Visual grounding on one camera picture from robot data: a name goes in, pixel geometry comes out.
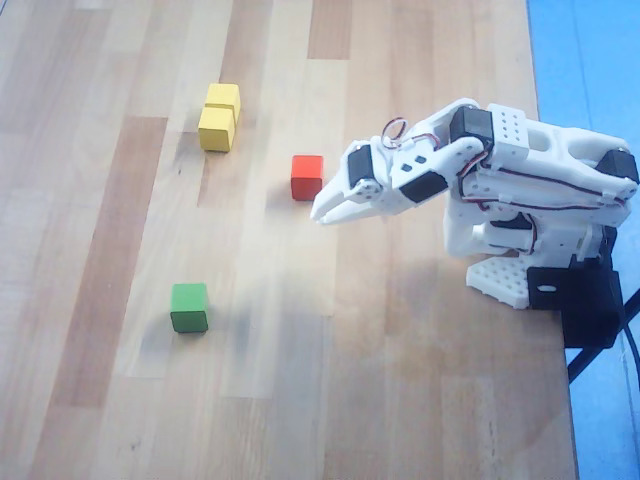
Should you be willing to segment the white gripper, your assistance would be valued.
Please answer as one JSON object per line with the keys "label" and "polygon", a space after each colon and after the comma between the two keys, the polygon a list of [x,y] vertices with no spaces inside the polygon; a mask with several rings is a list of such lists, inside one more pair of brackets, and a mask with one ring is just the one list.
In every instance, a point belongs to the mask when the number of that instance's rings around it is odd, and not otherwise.
{"label": "white gripper", "polygon": [[310,218],[334,225],[370,216],[396,215],[423,203],[423,176],[434,172],[449,185],[449,149],[428,138],[407,141],[395,150],[379,138],[355,142],[344,154],[346,173],[338,173],[316,195]]}

